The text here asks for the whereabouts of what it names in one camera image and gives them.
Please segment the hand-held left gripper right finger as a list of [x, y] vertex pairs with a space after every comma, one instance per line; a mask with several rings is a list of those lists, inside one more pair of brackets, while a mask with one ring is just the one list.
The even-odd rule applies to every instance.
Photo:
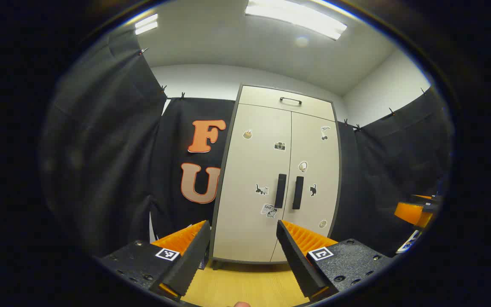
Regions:
[[366, 284], [395, 262], [357, 239], [337, 242], [284, 220], [278, 221], [276, 236], [300, 290], [312, 303]]

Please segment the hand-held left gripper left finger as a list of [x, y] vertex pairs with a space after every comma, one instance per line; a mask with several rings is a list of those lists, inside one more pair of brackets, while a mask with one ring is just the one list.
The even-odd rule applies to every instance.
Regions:
[[204, 220], [151, 243], [135, 240], [97, 260], [135, 287], [179, 302], [205, 258], [210, 233]]

